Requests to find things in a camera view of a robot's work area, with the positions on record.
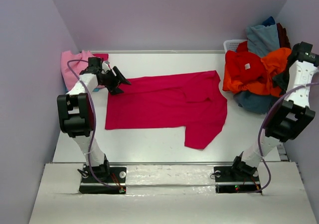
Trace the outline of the orange t shirt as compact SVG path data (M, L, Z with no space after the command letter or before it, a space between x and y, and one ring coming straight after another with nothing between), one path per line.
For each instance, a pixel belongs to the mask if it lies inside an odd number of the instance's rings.
M223 91L234 94L249 91L262 96L280 97L282 90L273 85L272 78L285 70L290 54L289 48L277 49L263 58L248 51L227 51Z

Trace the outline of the light blue t shirt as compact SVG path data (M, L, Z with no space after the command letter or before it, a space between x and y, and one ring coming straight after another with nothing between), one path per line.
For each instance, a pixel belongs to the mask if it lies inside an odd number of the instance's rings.
M245 29L248 51L265 57L280 48L277 26L256 25Z

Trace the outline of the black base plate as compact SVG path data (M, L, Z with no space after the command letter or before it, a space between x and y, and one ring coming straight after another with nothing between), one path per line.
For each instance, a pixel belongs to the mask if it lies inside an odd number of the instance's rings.
M210 178L215 181L217 194L262 193L259 176L236 173L231 166L214 166Z
M126 194L127 168L124 166L111 166L110 175L103 173L95 175L101 181L97 181L89 172L89 167L84 165L82 169L77 169L81 175L79 192L81 194Z

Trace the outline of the pink folded t shirt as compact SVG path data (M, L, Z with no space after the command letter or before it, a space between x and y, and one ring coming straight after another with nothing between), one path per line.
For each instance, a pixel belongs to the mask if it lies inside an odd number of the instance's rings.
M70 91L74 88L74 86L79 87L82 89L81 83L79 85L76 85L77 82L80 80L85 83L86 87L93 91L93 86L97 85L96 77L89 81L91 78L93 78L93 75L84 75L84 78L80 75L80 72L87 69L88 67L88 59L89 58L96 58L90 51L82 51L78 54L73 54L71 51L65 51L61 53L61 73L63 76L63 80L65 83L66 91Z

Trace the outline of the white plastic basket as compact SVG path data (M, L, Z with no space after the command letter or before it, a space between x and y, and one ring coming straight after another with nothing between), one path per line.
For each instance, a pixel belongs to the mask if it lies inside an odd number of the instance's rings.
M227 51L236 51L237 47L240 43L242 42L246 42L247 39L230 39L230 40L225 40L223 42L223 47L224 47L224 51L225 53Z

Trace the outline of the red t shirt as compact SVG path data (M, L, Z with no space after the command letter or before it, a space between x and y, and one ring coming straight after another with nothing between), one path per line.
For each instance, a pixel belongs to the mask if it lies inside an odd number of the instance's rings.
M238 80L243 84L266 83L266 68L258 55L248 51L247 41L240 43L236 51L227 51L225 61L232 80Z

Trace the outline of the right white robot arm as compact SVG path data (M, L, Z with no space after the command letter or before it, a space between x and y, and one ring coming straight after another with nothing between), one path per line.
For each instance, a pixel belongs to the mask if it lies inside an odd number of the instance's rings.
M279 144L295 139L315 118L309 103L313 76L319 71L319 56L313 46L300 42L293 46L285 70L273 78L283 91L267 113L257 142L236 156L231 174L252 176L259 164Z

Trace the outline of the royal blue t shirt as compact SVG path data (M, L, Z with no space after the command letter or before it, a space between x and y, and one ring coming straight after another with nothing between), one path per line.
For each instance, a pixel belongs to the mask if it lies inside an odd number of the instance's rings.
M262 25L265 27L275 25L275 24L276 24L275 19L272 16L268 17L262 22Z

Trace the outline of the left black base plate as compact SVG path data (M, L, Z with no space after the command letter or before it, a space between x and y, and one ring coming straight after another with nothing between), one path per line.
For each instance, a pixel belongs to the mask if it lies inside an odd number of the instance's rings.
M89 167L84 165L82 169L77 169L81 175L79 192L81 194L126 194L127 168L124 166L111 166L110 175L103 173L95 175L101 181L97 181L89 172Z

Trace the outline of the crimson t shirt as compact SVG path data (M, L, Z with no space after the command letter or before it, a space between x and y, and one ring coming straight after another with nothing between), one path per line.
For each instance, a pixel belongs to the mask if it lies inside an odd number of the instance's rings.
M227 100L216 71L131 79L109 95L106 130L184 127L184 145L205 149L222 131Z

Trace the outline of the magenta folded t shirt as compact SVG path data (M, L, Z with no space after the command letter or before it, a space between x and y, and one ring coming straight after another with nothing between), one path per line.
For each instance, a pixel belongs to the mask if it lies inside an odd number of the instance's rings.
M95 57L101 58L103 61L108 61L109 59L109 54L107 53L94 53L93 55Z

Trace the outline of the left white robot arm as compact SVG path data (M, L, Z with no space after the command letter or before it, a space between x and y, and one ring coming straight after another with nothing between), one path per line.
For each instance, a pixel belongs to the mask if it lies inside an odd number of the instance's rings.
M131 82L118 67L110 67L108 61L99 57L90 57L86 63L87 67L79 74L71 69L77 81L70 91L57 97L59 125L61 131L78 144L86 159L86 168L80 172L82 177L92 177L103 184L111 169L95 138L97 118L92 92L103 86L111 95L122 94L120 85Z

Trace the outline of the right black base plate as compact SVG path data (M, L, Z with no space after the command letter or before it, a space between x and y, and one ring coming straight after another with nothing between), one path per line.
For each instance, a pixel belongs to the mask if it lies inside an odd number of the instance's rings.
M259 176L236 173L231 166L214 166L210 178L215 181L217 194L262 193Z

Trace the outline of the dark maroon t shirt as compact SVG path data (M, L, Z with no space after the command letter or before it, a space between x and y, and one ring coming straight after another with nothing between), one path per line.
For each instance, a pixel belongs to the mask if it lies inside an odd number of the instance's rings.
M286 29L280 23L277 23L276 25L280 47L291 49Z

